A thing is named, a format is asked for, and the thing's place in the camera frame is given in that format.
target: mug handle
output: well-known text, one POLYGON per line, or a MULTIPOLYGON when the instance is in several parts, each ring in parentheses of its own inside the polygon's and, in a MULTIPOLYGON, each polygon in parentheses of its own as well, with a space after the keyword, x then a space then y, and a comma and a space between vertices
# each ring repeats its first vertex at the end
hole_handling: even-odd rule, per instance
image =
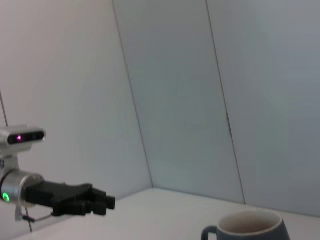
POLYGON ((209 234, 217 234, 217 227, 216 226, 206 227, 202 232, 201 240, 208 240, 209 234))

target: white backdrop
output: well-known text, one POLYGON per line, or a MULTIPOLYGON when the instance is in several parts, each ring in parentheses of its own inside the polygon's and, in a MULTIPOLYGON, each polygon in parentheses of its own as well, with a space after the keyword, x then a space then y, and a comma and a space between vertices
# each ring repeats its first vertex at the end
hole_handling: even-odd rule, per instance
MULTIPOLYGON (((151 187, 112 2, 2 1, 0 35, 8 122, 47 132, 20 167, 117 199, 151 187)), ((28 231, 14 223, 14 207, 0 204, 1 240, 28 231)))
POLYGON ((320 2, 208 3, 246 202, 320 216, 320 2))
POLYGON ((204 0, 114 0, 155 187, 243 203, 204 0))

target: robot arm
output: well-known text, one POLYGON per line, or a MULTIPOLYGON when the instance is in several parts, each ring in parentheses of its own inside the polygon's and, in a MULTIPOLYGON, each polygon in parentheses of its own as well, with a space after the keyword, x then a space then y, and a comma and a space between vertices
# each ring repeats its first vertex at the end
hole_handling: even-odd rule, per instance
MULTIPOLYGON (((19 169, 18 153, 42 142, 46 133, 36 127, 16 126, 0 128, 0 199, 18 208, 41 205, 52 208, 52 216, 85 216, 93 212, 105 216, 107 209, 115 209, 116 199, 92 184, 70 186, 45 181, 37 173, 19 169)), ((22 219, 34 222, 32 218, 22 219)))

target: white table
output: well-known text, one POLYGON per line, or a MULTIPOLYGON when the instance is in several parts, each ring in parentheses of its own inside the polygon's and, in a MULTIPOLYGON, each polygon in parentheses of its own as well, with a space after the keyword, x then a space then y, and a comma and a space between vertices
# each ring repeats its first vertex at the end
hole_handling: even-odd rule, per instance
MULTIPOLYGON (((200 240, 208 225, 252 207, 149 189, 116 202, 106 217, 73 217, 16 240, 200 240)), ((320 218, 279 212, 291 240, 320 239, 320 218)))

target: gray mug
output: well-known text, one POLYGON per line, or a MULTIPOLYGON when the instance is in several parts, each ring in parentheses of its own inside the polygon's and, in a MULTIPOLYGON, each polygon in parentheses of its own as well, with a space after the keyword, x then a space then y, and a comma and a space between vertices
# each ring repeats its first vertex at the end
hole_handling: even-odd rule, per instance
POLYGON ((273 211, 246 210, 224 217, 218 226, 208 226, 201 240, 209 234, 217 240, 290 240, 283 218, 273 211))

